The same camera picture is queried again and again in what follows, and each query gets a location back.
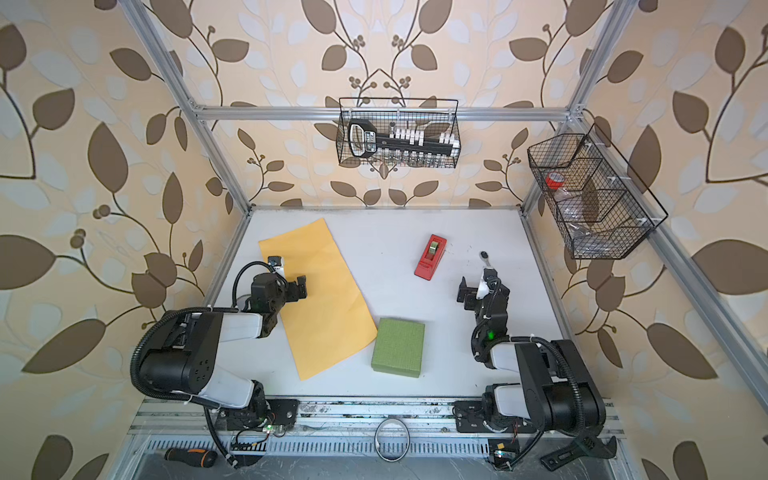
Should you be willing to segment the yellow orange wrapping paper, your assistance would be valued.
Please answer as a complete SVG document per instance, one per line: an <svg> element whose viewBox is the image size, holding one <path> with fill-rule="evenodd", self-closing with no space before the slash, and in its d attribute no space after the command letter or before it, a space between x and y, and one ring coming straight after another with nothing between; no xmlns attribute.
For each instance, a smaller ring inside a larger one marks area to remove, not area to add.
<svg viewBox="0 0 768 480"><path fill-rule="evenodd" d="M299 379L304 381L357 354L377 327L323 219L259 242L262 256L280 256L285 275L306 278L307 297L281 311Z"/></svg>

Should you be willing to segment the green gift box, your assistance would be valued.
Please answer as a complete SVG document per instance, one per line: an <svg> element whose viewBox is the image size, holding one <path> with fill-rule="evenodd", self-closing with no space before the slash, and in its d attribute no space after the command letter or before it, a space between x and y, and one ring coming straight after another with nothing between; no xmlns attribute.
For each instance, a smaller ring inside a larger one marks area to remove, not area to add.
<svg viewBox="0 0 768 480"><path fill-rule="evenodd" d="M409 378L421 375L426 326L423 323L381 318L371 367L379 373Z"/></svg>

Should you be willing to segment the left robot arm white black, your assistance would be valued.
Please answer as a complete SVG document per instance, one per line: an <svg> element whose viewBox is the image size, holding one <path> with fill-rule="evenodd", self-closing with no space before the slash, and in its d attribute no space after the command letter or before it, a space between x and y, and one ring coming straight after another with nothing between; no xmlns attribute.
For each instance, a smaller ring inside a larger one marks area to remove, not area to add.
<svg viewBox="0 0 768 480"><path fill-rule="evenodd" d="M245 432L265 437L287 433L297 421L297 399L273 399L261 382L242 378L218 365L221 347L240 340L264 339L278 323L282 308L308 296L307 279L289 281L280 256L259 262L261 273L250 292L233 295L228 307L188 307L166 312L152 324L130 361L132 385L143 395L199 405L213 450L169 449L168 461L210 468L223 458L239 468L238 454L249 450Z"/></svg>

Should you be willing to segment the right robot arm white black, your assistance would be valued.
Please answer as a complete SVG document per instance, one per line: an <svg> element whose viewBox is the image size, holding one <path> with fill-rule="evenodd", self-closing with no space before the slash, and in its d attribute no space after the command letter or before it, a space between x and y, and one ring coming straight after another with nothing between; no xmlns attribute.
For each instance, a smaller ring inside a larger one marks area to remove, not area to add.
<svg viewBox="0 0 768 480"><path fill-rule="evenodd" d="M482 426L494 433L518 432L524 425L534 429L533 438L517 451L495 448L491 462L498 469L514 470L548 432L571 438L567 446L540 458L549 471L582 457L614 458L617 439L599 439L607 417L604 400L574 342L510 335L510 293L497 271L488 267L478 286L462 280L457 292L457 302L475 316L470 336L474 360L519 377L517 383L485 389L480 400Z"/></svg>

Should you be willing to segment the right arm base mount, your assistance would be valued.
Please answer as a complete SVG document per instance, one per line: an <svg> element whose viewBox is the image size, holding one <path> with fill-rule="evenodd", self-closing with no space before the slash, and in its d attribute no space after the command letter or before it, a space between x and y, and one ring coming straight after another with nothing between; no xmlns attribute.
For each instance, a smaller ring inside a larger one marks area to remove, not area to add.
<svg viewBox="0 0 768 480"><path fill-rule="evenodd" d="M520 417L503 417L500 420L487 420L482 402L479 400L457 400L452 406L455 427L463 434L534 434L535 426Z"/></svg>

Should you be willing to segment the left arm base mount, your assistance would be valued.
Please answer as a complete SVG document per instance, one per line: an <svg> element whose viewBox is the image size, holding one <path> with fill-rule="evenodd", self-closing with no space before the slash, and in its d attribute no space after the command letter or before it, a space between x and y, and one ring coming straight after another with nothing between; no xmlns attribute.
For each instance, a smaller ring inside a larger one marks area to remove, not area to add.
<svg viewBox="0 0 768 480"><path fill-rule="evenodd" d="M287 431L296 423L299 405L298 399L267 398L255 400L244 409L222 408L219 416L229 431L263 431L266 427Z"/></svg>

